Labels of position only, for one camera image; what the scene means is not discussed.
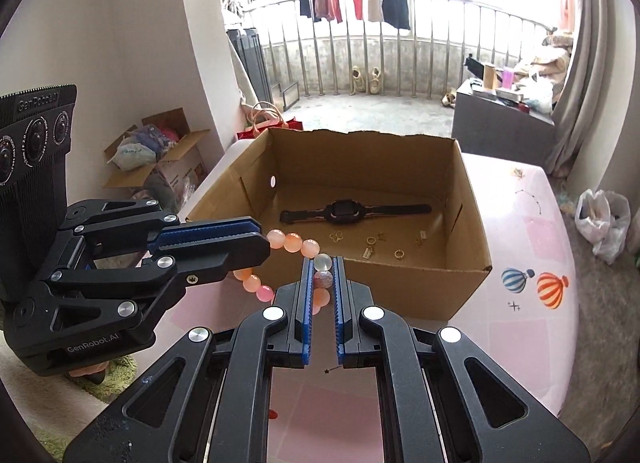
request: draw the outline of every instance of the hot air balloon print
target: hot air balloon print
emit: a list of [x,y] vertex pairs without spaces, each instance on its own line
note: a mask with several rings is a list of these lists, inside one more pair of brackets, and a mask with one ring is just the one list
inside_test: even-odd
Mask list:
[[516,268],[506,268],[502,271],[502,284],[513,293],[520,293],[527,284],[527,278],[534,277],[532,269],[520,271]]
[[548,271],[538,278],[538,297],[550,309],[556,309],[562,302],[564,289],[569,286],[566,275],[558,277]]

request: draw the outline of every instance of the balcony railing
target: balcony railing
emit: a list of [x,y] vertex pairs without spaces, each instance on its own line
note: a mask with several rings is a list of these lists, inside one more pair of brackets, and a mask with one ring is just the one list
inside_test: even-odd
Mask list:
[[306,96],[324,95],[327,88],[353,93],[351,70],[357,64],[364,68],[367,93],[370,67],[377,66],[380,94],[441,97],[469,76],[464,68],[469,54],[498,68],[513,67],[553,31],[473,0],[408,2],[409,32],[356,20],[351,0],[340,0],[340,24],[313,24],[299,15],[298,0],[254,3],[246,16],[260,35],[271,84],[298,81]]

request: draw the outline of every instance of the red gift bag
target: red gift bag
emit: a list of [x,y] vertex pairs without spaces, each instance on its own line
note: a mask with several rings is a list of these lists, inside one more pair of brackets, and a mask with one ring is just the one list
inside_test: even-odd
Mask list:
[[[267,120],[256,124],[255,122],[258,117],[266,117]],[[258,102],[255,104],[254,107],[251,108],[248,119],[252,123],[252,126],[240,133],[237,133],[238,140],[257,138],[263,130],[269,128],[294,129],[297,131],[303,130],[302,122],[296,120],[296,117],[285,121],[280,110],[270,102]]]

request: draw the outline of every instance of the concrete floor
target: concrete floor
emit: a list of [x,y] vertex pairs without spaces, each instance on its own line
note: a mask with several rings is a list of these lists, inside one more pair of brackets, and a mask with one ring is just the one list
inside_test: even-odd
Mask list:
[[393,95],[302,96],[286,113],[302,120],[306,130],[380,131],[396,135],[451,136],[453,109],[440,100]]
[[[305,129],[375,130],[450,136],[453,110],[439,100],[393,95],[302,97],[287,112]],[[561,192],[552,183],[556,194]],[[640,273],[624,252],[612,266],[596,259],[572,217],[565,227],[574,254],[580,322],[574,370],[560,419],[589,448],[593,460],[613,441],[640,400]]]

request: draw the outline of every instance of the cardboard box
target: cardboard box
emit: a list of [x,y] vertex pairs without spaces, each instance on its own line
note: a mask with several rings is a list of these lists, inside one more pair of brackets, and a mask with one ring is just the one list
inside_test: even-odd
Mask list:
[[[282,210],[323,208],[337,199],[428,203],[433,211],[350,225],[279,221]],[[460,148],[449,138],[270,129],[220,175],[189,219],[244,215],[257,218],[264,233],[296,232],[316,239],[322,252],[343,255],[347,277],[370,286],[376,304],[404,316],[448,320],[492,268]],[[330,234],[338,230],[344,239],[334,242]],[[426,239],[417,246],[420,231]],[[364,260],[367,236],[379,233],[385,240]],[[402,260],[394,256],[398,249]],[[297,280],[301,260],[299,253],[272,250],[256,273],[277,288]]]
[[[207,175],[206,169],[198,152],[196,144],[209,130],[194,131],[189,129],[189,124],[184,116],[182,108],[146,117],[142,120],[143,125],[155,124],[158,127],[168,127],[175,130],[180,137],[180,141],[171,148],[156,164],[141,166],[133,170],[120,170],[114,167],[113,173],[103,185],[104,188],[118,187],[142,187],[149,174],[154,169],[158,169],[166,178],[169,185],[175,190],[186,176],[192,180],[197,180],[198,185]],[[108,148],[104,150],[107,159],[111,159],[126,135],[137,126],[131,126],[125,133],[122,133]]]

